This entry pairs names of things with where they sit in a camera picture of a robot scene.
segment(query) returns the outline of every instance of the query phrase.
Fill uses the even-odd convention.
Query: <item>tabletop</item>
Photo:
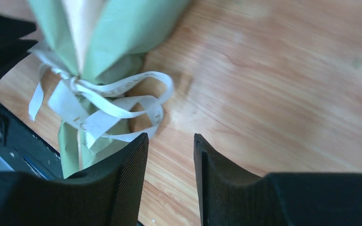
[[[4,13],[32,19],[27,7],[15,10]],[[8,72],[0,102],[57,149],[60,119],[48,98],[36,121],[28,119],[38,65],[29,56]],[[142,71],[164,72],[175,83],[149,141],[144,225],[200,224],[194,133],[260,176],[362,172],[362,1],[192,1]],[[59,78],[45,78],[49,96]],[[129,95],[161,90],[148,80]],[[143,117],[132,124],[143,127]]]

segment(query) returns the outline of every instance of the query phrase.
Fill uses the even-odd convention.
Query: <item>wooden table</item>
[[[0,102],[57,148],[59,118],[46,103],[28,120],[38,64],[30,56],[11,70]],[[200,224],[194,133],[261,176],[362,172],[362,1],[197,0],[143,70],[176,85],[149,144],[145,225]],[[49,79],[51,93],[58,78]]]

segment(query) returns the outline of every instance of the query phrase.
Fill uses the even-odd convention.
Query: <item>mint green cloth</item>
[[[28,0],[45,39],[51,49],[77,75],[78,66],[67,17],[60,0]],[[81,78],[94,84],[110,84],[137,74],[145,53],[163,42],[190,0],[108,0],[103,9],[87,51]],[[91,114],[97,109],[80,98]],[[108,134],[129,133],[128,121],[122,120]],[[59,149],[63,176],[79,170],[77,129],[62,122]],[[93,165],[121,150],[126,142],[99,138],[93,154],[85,146],[85,133],[80,131],[82,164]]]

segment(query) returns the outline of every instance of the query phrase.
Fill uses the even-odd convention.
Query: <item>ribbon bow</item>
[[[53,91],[48,105],[62,120],[76,129],[85,130],[86,145],[89,149],[91,149],[99,137],[131,142],[141,133],[147,133],[149,138],[154,136],[164,116],[162,104],[170,98],[174,89],[173,80],[170,76],[160,72],[144,72],[108,85],[95,85],[77,76],[71,76],[70,73],[67,72],[66,67],[59,61],[55,53],[49,49],[45,42],[39,42],[29,51],[34,53],[43,62],[39,68],[40,80],[49,69],[54,73],[60,74],[62,80]],[[167,86],[167,90],[159,98],[149,95],[123,97],[125,92],[148,77],[162,81]],[[88,99],[99,110],[89,115],[81,106],[76,97],[77,95]],[[118,97],[118,99],[109,101],[106,97]],[[43,99],[44,93],[41,82],[39,82],[29,104],[28,113],[31,120],[35,120],[35,116],[42,105]],[[130,112],[137,103],[139,103],[144,110]],[[152,127],[129,134],[106,134],[106,132],[121,119],[135,118],[145,113],[148,115]]]

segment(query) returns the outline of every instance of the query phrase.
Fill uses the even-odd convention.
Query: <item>green bag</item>
[[[69,12],[66,13],[62,1],[29,0],[29,3],[46,43],[67,71],[93,84],[110,84],[137,74],[144,54],[166,39],[189,0],[104,1],[81,70],[72,38],[74,32],[68,23]],[[89,114],[98,110],[86,98],[79,97],[79,101]],[[128,121],[121,120],[107,133],[129,132]],[[92,152],[86,146],[85,133],[64,121],[58,139],[65,178],[80,170],[79,153],[84,169],[127,145],[124,141],[100,137]]]

